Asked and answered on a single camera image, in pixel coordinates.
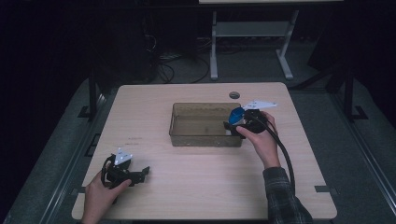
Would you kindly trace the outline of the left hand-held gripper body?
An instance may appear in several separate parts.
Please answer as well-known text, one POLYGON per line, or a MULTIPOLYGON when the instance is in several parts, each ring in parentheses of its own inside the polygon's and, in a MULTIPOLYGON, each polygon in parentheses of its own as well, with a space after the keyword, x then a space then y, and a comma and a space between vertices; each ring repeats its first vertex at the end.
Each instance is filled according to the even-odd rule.
POLYGON ((105 187, 114 189, 125 180, 139 176, 138 172, 128 170, 133 155, 123 151, 120 147, 115 154, 111 154, 104 162, 101 170, 101 181, 105 187))

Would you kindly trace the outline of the metal floor rail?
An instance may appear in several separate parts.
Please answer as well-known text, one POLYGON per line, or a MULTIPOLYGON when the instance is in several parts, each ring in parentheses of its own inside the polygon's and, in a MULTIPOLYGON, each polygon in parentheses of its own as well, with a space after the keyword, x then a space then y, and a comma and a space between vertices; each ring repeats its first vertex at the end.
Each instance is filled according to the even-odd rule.
POLYGON ((396 188, 391 185, 389 178, 376 159, 372 148, 369 146, 368 142, 365 140, 362 133, 356 126, 357 120, 367 120, 368 116, 359 105, 353 105, 351 110, 345 109, 344 102, 336 94, 331 94, 330 99, 341 116, 342 121, 345 123, 347 129, 352 135, 355 143, 358 145, 362 159, 364 160, 373 179, 375 180, 375 183, 381 191, 386 203, 389 206, 389 209, 396 217, 396 188))
POLYGON ((77 95, 72 99, 41 156, 46 171, 53 173, 53 189, 39 224, 55 224, 56 218, 63 217, 75 222, 71 210, 91 161, 91 140, 102 129, 106 104, 102 93, 96 96, 93 105, 98 113, 91 118, 85 115, 84 108, 90 107, 84 100, 84 96, 77 95))

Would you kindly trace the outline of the white metal stand frame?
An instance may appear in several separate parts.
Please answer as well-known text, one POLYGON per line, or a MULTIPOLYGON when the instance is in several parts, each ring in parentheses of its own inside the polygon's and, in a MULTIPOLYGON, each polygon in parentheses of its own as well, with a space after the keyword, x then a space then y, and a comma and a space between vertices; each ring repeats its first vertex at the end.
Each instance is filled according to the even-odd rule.
POLYGON ((276 57, 286 80, 294 79, 286 59, 286 52, 299 15, 294 10, 288 21, 217 21, 217 12, 212 14, 211 49, 209 54, 210 78, 217 80, 217 40, 220 37, 283 37, 284 42, 276 50, 276 57))

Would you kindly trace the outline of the white bottle with blue cap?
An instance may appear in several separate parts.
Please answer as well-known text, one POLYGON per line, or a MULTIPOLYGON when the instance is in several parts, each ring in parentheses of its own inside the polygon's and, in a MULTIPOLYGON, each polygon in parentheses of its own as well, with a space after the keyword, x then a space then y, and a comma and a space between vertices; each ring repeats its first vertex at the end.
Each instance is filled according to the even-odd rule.
MULTIPOLYGON (((237 107, 231 111, 231 114, 226 122, 229 122, 232 125, 244 124, 244 114, 245 109, 243 107, 237 107)), ((232 135, 232 130, 226 131, 228 135, 232 135)))

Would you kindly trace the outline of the black metal stand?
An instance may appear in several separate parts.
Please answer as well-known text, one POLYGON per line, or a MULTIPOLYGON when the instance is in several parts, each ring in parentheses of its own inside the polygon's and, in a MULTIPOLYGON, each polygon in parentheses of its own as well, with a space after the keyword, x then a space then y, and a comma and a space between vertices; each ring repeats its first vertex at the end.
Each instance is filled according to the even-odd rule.
POLYGON ((344 114, 349 122, 358 119, 368 119, 366 113, 360 105, 353 104, 354 74, 350 68, 346 70, 344 88, 344 114))
POLYGON ((91 70, 88 78, 89 84, 89 104, 84 105, 79 113, 79 118, 87 119, 88 121, 92 121, 97 113, 97 101, 98 101, 98 93, 96 87, 96 72, 94 69, 91 70))

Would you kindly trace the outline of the person's right hand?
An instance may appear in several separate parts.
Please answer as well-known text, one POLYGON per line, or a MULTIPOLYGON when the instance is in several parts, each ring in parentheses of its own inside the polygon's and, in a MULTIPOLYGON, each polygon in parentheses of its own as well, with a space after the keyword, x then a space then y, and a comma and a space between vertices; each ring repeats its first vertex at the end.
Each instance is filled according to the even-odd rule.
POLYGON ((281 166, 276 140, 268 131, 252 133, 246 128, 239 131, 252 143, 265 169, 281 166))

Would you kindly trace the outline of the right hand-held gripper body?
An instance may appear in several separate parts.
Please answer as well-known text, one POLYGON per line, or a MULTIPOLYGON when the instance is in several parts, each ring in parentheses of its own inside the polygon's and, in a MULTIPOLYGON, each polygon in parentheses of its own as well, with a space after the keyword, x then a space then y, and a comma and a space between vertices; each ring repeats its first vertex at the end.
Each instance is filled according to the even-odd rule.
POLYGON ((274 102, 264 102, 260 100, 253 100, 247 103, 243 106, 243 109, 245 110, 243 114, 243 126, 253 133, 261 133, 266 131, 268 128, 272 128, 276 133, 274 125, 262 113, 263 108, 274 106, 276 106, 276 103, 274 102))

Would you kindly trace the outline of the clear brown plastic bin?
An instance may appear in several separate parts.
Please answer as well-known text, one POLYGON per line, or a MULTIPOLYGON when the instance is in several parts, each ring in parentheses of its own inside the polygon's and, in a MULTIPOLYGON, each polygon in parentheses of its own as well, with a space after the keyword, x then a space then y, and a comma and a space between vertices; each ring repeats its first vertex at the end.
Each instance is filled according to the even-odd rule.
POLYGON ((169 135, 174 147, 240 147, 224 127, 238 103, 174 103, 169 135))

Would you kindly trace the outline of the person's left hand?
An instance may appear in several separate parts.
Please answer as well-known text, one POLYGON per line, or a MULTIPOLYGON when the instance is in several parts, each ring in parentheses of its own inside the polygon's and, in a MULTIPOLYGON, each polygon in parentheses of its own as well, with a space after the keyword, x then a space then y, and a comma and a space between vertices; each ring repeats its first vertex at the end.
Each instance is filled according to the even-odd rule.
POLYGON ((82 224, 98 224, 116 198, 131 184, 131 180, 127 179, 114 189, 109 189, 102 183, 101 174, 99 171, 85 188, 82 224))

